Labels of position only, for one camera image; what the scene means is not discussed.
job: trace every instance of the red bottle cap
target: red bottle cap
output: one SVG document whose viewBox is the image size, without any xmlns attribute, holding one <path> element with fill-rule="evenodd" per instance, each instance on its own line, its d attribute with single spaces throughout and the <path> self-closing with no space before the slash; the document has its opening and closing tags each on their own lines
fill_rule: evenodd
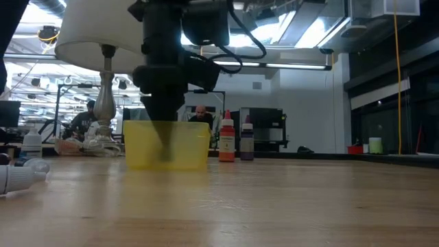
<svg viewBox="0 0 439 247">
<path fill-rule="evenodd" d="M 233 120 L 230 118 L 230 111 L 226 110 L 226 116 L 221 121 L 222 126 L 233 126 Z"/>
<path fill-rule="evenodd" d="M 224 119 L 230 119 L 230 111 L 226 110 L 226 117 Z"/>
</svg>

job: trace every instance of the yellow plastic cup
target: yellow plastic cup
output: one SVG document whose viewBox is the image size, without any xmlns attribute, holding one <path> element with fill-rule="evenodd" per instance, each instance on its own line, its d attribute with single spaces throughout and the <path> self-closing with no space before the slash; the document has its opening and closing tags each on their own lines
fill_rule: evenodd
<svg viewBox="0 0 439 247">
<path fill-rule="evenodd" d="M 203 170 L 207 168 L 207 123 L 124 121 L 126 163 L 130 169 Z"/>
</svg>

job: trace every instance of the label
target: label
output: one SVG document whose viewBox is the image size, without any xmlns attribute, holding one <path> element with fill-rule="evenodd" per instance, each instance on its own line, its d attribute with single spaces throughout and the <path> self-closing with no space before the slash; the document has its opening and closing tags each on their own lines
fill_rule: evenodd
<svg viewBox="0 0 439 247">
<path fill-rule="evenodd" d="M 43 149 L 41 146 L 23 146 L 20 151 L 20 158 L 41 158 L 43 156 Z"/>
<path fill-rule="evenodd" d="M 241 137 L 241 152 L 254 152 L 254 139 L 252 137 Z"/>
<path fill-rule="evenodd" d="M 219 152 L 235 153 L 235 137 L 219 136 Z"/>
</svg>

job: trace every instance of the black monitor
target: black monitor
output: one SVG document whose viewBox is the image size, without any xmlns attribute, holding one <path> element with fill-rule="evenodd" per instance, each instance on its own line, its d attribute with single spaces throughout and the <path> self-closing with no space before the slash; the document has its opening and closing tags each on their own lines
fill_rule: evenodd
<svg viewBox="0 0 439 247">
<path fill-rule="evenodd" d="M 0 101 L 0 127 L 19 126 L 21 102 Z"/>
</svg>

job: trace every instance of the person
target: person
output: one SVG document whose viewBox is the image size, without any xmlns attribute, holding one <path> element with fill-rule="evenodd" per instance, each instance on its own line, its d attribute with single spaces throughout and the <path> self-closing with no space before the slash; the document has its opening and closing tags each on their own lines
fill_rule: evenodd
<svg viewBox="0 0 439 247">
<path fill-rule="evenodd" d="M 93 114 L 95 107 L 95 101 L 91 100 L 87 103 L 88 111 L 76 115 L 71 122 L 71 128 L 76 132 L 80 140 L 84 139 L 84 134 L 90 128 L 92 122 L 97 121 L 97 118 Z"/>
<path fill-rule="evenodd" d="M 191 117 L 189 121 L 208 123 L 209 128 L 213 129 L 213 117 L 206 111 L 206 106 L 197 106 L 195 113 L 196 115 Z"/>
</svg>

